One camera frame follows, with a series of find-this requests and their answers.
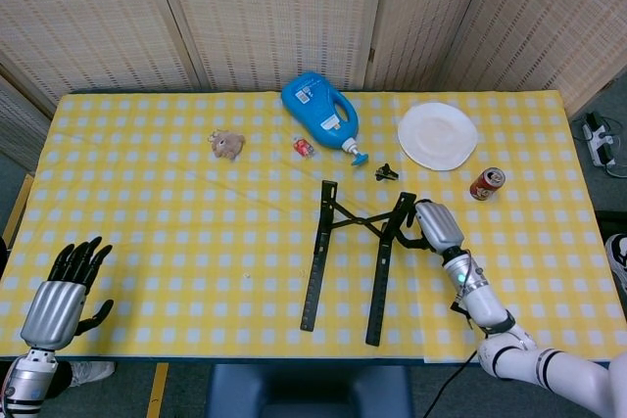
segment red can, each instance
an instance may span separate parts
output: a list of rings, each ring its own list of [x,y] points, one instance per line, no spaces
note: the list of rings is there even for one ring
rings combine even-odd
[[[485,201],[506,183],[506,175],[500,168],[491,166],[481,172],[470,185],[470,195],[475,200]]]

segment white bottle cap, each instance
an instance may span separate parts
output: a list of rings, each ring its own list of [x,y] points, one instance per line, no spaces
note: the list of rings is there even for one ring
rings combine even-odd
[[[342,150],[349,154],[353,154],[354,150],[357,150],[357,141],[352,137],[349,137],[346,141],[344,141],[344,144],[342,144]]]

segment chair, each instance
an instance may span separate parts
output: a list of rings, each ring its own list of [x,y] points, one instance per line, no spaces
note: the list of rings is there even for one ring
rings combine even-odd
[[[2,275],[4,274],[4,269],[7,267],[8,261],[9,251],[7,250],[4,240],[0,237],[0,279],[2,279]]]
[[[218,364],[206,418],[411,418],[404,366]]]

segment black cable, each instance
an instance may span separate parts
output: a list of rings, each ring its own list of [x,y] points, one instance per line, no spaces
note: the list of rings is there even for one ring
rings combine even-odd
[[[427,416],[429,416],[429,414],[431,413],[431,411],[433,410],[433,408],[435,407],[436,403],[438,402],[438,400],[440,399],[440,396],[442,396],[442,393],[444,392],[444,389],[447,387],[448,384],[450,384],[453,379],[455,377],[457,377],[461,371],[463,371],[463,369],[470,363],[470,361],[474,358],[474,356],[477,354],[477,351],[475,350],[470,357],[466,360],[466,362],[464,362],[464,364],[462,364],[459,369],[457,371],[455,371],[451,377],[449,379],[447,379],[447,382],[445,382],[442,387],[440,388],[440,391],[438,392],[437,395],[435,395],[435,398],[433,399],[433,401],[431,402],[431,405],[429,405],[429,408],[427,409],[427,411],[424,413],[424,415],[422,415],[422,418],[427,418]]]
[[[607,121],[613,121],[616,124],[618,124],[618,127],[620,128],[620,130],[617,131],[617,132],[614,132],[613,135],[617,136],[617,135],[623,133],[623,123],[620,122],[618,119],[614,119],[613,117],[603,116],[603,115],[601,116],[601,119],[603,119],[605,121],[605,124],[607,124],[607,132],[611,131],[611,126],[609,125],[609,122],[607,122]]]
[[[618,173],[610,171],[609,168],[607,168],[607,165],[605,166],[605,173],[607,173],[612,178],[627,178],[627,175],[619,175]]]
[[[584,120],[585,118],[586,118],[585,116],[578,117],[577,119],[574,119],[574,120],[572,121],[572,124],[575,124],[575,123],[577,123],[577,122],[579,122],[579,121],[582,121],[582,120]],[[575,134],[574,134],[572,131],[573,131],[573,129],[571,128],[571,129],[570,129],[570,134],[572,134],[572,138],[573,138],[575,141],[579,141],[579,142],[590,142],[590,141],[592,141],[592,137],[591,137],[590,139],[585,139],[585,138],[584,138],[584,139],[582,139],[581,137],[577,137],[577,136],[575,136]]]

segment power strip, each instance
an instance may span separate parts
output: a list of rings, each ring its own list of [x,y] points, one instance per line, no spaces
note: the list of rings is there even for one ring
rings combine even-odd
[[[583,130],[593,165],[602,167],[616,165],[610,147],[614,143],[614,139],[607,130],[601,115],[597,112],[587,113],[584,118]]]

